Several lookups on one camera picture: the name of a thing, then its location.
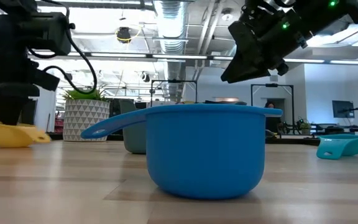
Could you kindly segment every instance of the green plant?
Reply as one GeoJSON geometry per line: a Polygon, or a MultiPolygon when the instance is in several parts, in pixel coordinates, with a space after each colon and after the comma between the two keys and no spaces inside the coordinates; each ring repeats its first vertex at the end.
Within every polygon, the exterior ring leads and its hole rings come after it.
{"type": "MultiPolygon", "coordinates": [[[[99,101],[108,101],[109,99],[104,97],[103,93],[106,90],[101,90],[106,85],[101,85],[91,94],[82,94],[76,90],[66,90],[65,95],[63,96],[66,100],[99,100],[99,101]]],[[[89,91],[89,88],[81,89],[83,91],[89,91]]]]}
{"type": "Polygon", "coordinates": [[[310,129],[310,128],[311,128],[311,125],[310,125],[310,123],[301,123],[300,128],[301,128],[302,130],[304,130],[304,129],[310,129]]]}

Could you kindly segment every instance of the wooden table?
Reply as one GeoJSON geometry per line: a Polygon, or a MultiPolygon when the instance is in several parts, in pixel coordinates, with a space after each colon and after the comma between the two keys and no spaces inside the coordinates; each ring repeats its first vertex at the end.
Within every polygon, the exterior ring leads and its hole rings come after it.
{"type": "Polygon", "coordinates": [[[261,183],[219,202],[159,191],[145,156],[122,142],[0,149],[0,224],[358,224],[358,156],[327,161],[313,146],[266,147],[261,183]]]}

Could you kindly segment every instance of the ceiling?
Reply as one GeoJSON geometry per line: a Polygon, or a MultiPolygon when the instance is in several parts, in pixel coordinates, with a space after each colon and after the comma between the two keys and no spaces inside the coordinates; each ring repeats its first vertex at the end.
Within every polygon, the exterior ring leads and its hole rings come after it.
{"type": "MultiPolygon", "coordinates": [[[[158,32],[160,18],[153,8],[151,1],[144,1],[143,10],[139,8],[140,1],[112,1],[112,0],[61,0],[62,3],[69,5],[70,22],[76,24],[76,29],[72,31],[75,43],[84,52],[124,52],[124,53],[143,53],[160,54],[162,52],[161,38],[158,32]],[[131,36],[134,37],[129,44],[122,44],[116,38],[116,32],[120,27],[129,27],[131,36]]],[[[183,54],[214,54],[227,55],[234,47],[234,41],[228,32],[227,27],[235,21],[241,13],[241,6],[244,0],[210,0],[188,1],[185,8],[185,50],[183,54]],[[229,11],[231,19],[224,20],[222,10],[229,11]],[[211,14],[208,30],[202,47],[200,49],[200,37],[203,25],[211,14]],[[208,43],[208,34],[211,33],[211,40],[208,43]]],[[[42,12],[65,13],[62,7],[51,7],[49,4],[37,1],[39,10],[42,12]]],[[[307,49],[298,49],[288,56],[288,58],[322,58],[322,59],[357,59],[358,47],[352,47],[358,43],[358,26],[349,26],[342,18],[330,27],[325,29],[308,41],[307,49]]],[[[92,76],[90,70],[83,60],[78,58],[57,58],[53,60],[39,60],[40,68],[49,65],[58,65],[64,71],[72,74],[74,84],[78,86],[91,86],[92,76]]],[[[128,61],[128,60],[91,60],[96,70],[99,83],[105,85],[107,94],[110,97],[141,97],[149,100],[150,83],[141,79],[142,74],[148,74],[151,79],[164,80],[167,78],[167,62],[163,60],[155,61],[128,61]],[[127,87],[138,91],[117,91],[118,88],[127,87]]],[[[186,61],[187,67],[194,67],[194,61],[186,61]]],[[[207,62],[205,67],[225,68],[227,62],[217,62],[210,64],[207,62]]],[[[61,78],[60,88],[57,91],[58,102],[63,105],[62,95],[64,90],[70,89],[69,84],[63,79],[58,71],[52,72],[61,78]]],[[[201,72],[201,76],[208,73],[208,69],[201,72]]],[[[172,94],[168,85],[161,84],[162,90],[157,92],[157,97],[163,99],[164,96],[172,94]]]]}

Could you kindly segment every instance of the orange object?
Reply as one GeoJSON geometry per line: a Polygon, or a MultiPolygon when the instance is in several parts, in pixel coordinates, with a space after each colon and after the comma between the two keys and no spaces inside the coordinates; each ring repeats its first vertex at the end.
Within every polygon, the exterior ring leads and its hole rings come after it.
{"type": "Polygon", "coordinates": [[[34,143],[48,143],[50,137],[29,124],[17,126],[0,122],[0,147],[27,147],[34,143]]]}

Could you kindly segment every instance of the monitor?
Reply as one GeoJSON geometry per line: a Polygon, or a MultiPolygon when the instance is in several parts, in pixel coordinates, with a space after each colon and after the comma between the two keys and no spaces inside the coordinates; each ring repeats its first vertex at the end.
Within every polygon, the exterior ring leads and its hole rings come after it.
{"type": "Polygon", "coordinates": [[[333,100],[334,118],[354,118],[354,111],[347,111],[353,108],[351,101],[333,100]]]}

